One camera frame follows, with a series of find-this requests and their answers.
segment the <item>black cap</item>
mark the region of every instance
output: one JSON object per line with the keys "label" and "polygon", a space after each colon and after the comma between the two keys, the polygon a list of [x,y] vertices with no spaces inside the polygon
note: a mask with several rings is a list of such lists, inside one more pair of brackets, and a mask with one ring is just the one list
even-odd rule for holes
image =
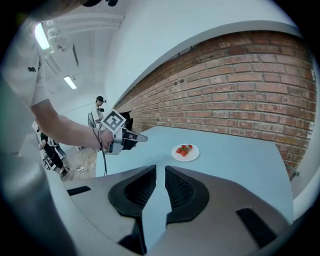
{"label": "black cap", "polygon": [[92,7],[92,6],[99,4],[100,2],[101,2],[101,0],[88,0],[83,4],[83,6]]}
{"label": "black cap", "polygon": [[96,100],[97,100],[97,101],[100,101],[100,102],[104,102],[104,97],[98,96],[98,97],[96,97]]}

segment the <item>light blue table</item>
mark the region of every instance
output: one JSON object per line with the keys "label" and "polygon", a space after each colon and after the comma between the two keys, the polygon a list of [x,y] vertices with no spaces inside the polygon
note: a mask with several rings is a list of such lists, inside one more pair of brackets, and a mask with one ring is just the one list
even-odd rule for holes
{"label": "light blue table", "polygon": [[[271,141],[219,133],[155,126],[142,133],[140,142],[119,155],[106,155],[108,175],[141,166],[156,165],[156,188],[142,212],[146,247],[149,250],[165,231],[166,215],[171,212],[165,189],[165,166],[176,166],[234,181],[277,209],[291,224],[294,220],[293,196],[284,162]],[[197,159],[180,162],[171,156],[173,147],[194,144],[200,150]],[[99,152],[96,177],[104,175],[103,156]]]}

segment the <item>plate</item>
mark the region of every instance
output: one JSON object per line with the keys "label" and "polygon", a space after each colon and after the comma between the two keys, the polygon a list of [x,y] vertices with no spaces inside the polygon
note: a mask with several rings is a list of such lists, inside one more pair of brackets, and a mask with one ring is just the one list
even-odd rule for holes
{"label": "plate", "polygon": [[[181,154],[177,153],[177,149],[180,148],[182,145],[192,145],[192,150],[186,156],[182,156]],[[190,162],[195,160],[200,154],[200,150],[197,146],[190,144],[190,143],[181,143],[175,146],[171,151],[171,156],[180,162]]]}

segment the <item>wooden floor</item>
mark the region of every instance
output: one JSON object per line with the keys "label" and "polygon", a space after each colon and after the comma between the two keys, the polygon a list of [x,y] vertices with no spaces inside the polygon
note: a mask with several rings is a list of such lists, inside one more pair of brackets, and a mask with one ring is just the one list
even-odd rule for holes
{"label": "wooden floor", "polygon": [[[96,177],[97,149],[82,148],[80,152],[75,147],[65,151],[66,158],[62,160],[65,166],[69,167],[69,173],[62,178],[62,181],[75,181]],[[82,166],[85,171],[80,173],[77,168]]]}

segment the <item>ceiling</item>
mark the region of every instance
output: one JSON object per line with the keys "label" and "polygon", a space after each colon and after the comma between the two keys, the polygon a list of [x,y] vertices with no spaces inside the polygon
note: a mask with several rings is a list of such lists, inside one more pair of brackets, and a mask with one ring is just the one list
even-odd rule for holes
{"label": "ceiling", "polygon": [[65,76],[70,76],[77,86],[76,94],[88,87],[103,86],[108,49],[129,4],[130,0],[119,0],[110,7],[101,1],[42,23],[51,45],[41,50],[51,98],[75,93],[64,81]]}

